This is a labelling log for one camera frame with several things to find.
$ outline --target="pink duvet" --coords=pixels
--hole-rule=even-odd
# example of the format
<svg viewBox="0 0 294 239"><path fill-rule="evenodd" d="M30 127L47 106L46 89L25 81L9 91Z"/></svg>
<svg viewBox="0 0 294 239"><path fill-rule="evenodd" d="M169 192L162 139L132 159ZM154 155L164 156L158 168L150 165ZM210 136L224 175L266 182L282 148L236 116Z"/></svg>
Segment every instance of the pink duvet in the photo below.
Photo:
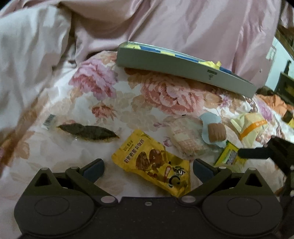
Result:
<svg viewBox="0 0 294 239"><path fill-rule="evenodd" d="M221 61L237 75L258 78L275 35L281 0L12 0L2 15L61 2L75 12L76 61L127 40Z"/></svg>

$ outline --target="blue tape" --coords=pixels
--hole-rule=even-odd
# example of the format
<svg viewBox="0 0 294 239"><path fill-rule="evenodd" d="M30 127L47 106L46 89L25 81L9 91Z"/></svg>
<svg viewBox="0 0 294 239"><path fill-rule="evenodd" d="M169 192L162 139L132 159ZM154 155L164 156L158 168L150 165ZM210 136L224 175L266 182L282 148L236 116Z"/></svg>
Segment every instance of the blue tape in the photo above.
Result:
<svg viewBox="0 0 294 239"><path fill-rule="evenodd" d="M184 57L184 56L180 56L180 55L176 55L176 57L185 59L185 60L189 60L189 61L193 61L193 62L199 62L198 60L192 59L192 58L188 58L188 57Z"/></svg>
<svg viewBox="0 0 294 239"><path fill-rule="evenodd" d="M150 47L143 47L143 46L140 46L140 47L141 47L141 50L144 50L144 51L150 51L150 52L160 53L159 50L156 50L156 49L153 49L153 48L150 48Z"/></svg>
<svg viewBox="0 0 294 239"><path fill-rule="evenodd" d="M223 67L220 67L220 71L223 71L223 72L228 73L230 75L232 74L232 72L230 70L223 68Z"/></svg>

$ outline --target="yellow snack bag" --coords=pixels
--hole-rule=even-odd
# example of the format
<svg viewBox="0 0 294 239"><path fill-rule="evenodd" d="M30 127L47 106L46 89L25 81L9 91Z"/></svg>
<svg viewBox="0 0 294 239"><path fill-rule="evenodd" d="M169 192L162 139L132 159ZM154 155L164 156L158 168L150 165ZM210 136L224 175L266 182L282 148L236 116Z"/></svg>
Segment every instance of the yellow snack bag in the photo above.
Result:
<svg viewBox="0 0 294 239"><path fill-rule="evenodd" d="M243 159L238 156L239 148L233 145L230 141L227 141L226 144L227 146L219 156L214 166L225 166L231 169L232 172L243 172L247 159Z"/></svg>
<svg viewBox="0 0 294 239"><path fill-rule="evenodd" d="M167 152L141 130L135 130L111 158L125 171L139 174L175 197L190 191L189 161Z"/></svg>
<svg viewBox="0 0 294 239"><path fill-rule="evenodd" d="M288 125L289 125L291 128L294 128L294 119L293 119L293 118L290 120L290 122L288 123Z"/></svg>
<svg viewBox="0 0 294 239"><path fill-rule="evenodd" d="M268 122L260 113L240 114L231 123L239 132L239 139L246 147L252 147L258 134L262 134L268 127Z"/></svg>

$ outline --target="orange cloth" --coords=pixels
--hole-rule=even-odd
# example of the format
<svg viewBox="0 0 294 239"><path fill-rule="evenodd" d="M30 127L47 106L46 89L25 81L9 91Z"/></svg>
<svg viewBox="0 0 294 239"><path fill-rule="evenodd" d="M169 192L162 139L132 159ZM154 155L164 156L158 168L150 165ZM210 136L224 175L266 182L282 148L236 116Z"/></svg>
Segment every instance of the orange cloth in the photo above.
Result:
<svg viewBox="0 0 294 239"><path fill-rule="evenodd" d="M280 114L282 117L286 114L287 110L293 111L294 106L286 104L278 95L264 96L261 94L257 95L261 98L269 107Z"/></svg>

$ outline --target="pink flower pattern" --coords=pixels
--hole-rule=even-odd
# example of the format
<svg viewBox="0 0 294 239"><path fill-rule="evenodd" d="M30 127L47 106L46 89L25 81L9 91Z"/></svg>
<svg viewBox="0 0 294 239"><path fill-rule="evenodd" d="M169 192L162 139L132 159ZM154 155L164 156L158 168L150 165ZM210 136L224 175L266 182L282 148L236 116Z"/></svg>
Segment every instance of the pink flower pattern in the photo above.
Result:
<svg viewBox="0 0 294 239"><path fill-rule="evenodd" d="M94 114L96 118L110 117L113 120L114 117L116 117L114 112L115 110L113 109L112 105L107 106L102 102L92 107L92 114Z"/></svg>
<svg viewBox="0 0 294 239"><path fill-rule="evenodd" d="M93 92L97 100L107 97L116 98L113 85L117 83L116 74L110 67L105 67L102 60L90 58L84 61L69 81L69 85L78 87L81 92Z"/></svg>
<svg viewBox="0 0 294 239"><path fill-rule="evenodd" d="M141 94L153 107L174 116L203 113L204 98L188 80L172 75L150 73L142 78Z"/></svg>
<svg viewBox="0 0 294 239"><path fill-rule="evenodd" d="M167 136L164 137L163 144L166 147L172 147L173 146L173 143L171 142L171 138L170 137L167 137Z"/></svg>
<svg viewBox="0 0 294 239"><path fill-rule="evenodd" d="M229 107L232 103L232 99L229 96L221 95L222 103L220 104L220 108L226 108Z"/></svg>
<svg viewBox="0 0 294 239"><path fill-rule="evenodd" d="M273 112L270 107L263 101L255 97L255 102L258 106L259 112L267 120L271 121L273 119Z"/></svg>

